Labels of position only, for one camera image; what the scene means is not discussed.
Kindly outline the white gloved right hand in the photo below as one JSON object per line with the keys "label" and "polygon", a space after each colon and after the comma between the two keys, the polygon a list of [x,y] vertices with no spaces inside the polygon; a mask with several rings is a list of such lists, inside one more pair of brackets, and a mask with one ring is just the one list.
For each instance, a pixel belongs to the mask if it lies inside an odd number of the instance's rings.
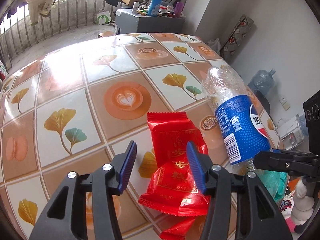
{"label": "white gloved right hand", "polygon": [[295,225],[303,225],[313,214],[315,200],[307,195],[308,188],[300,179],[296,185],[293,195],[293,208],[291,210],[291,220]]}

